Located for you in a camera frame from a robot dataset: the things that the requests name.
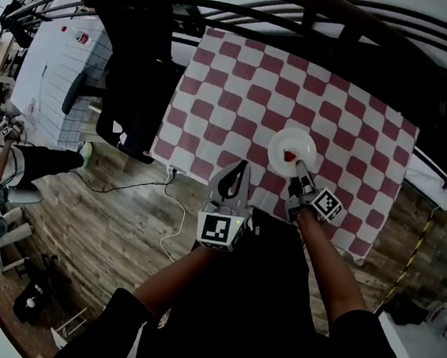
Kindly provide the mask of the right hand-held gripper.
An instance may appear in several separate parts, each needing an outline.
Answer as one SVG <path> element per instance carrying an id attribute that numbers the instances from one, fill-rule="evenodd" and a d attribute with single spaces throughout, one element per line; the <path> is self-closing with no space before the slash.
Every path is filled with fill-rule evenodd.
<path id="1" fill-rule="evenodd" d="M 329 188 L 317 188 L 304 161 L 297 160 L 295 168 L 297 177 L 291 180 L 288 187 L 289 198 L 284 203 L 287 220 L 296 221 L 301 210 L 311 206 L 319 221 L 325 220 L 329 223 L 343 210 L 341 201 Z"/>

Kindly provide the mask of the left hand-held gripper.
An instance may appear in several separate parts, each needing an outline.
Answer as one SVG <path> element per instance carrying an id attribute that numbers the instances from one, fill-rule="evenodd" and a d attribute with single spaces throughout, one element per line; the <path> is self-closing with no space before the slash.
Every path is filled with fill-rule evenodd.
<path id="1" fill-rule="evenodd" d="M 232 252 L 249 229 L 247 205 L 251 166 L 247 160 L 230 163 L 208 183 L 210 201 L 197 219 L 197 241 L 215 251 Z"/>

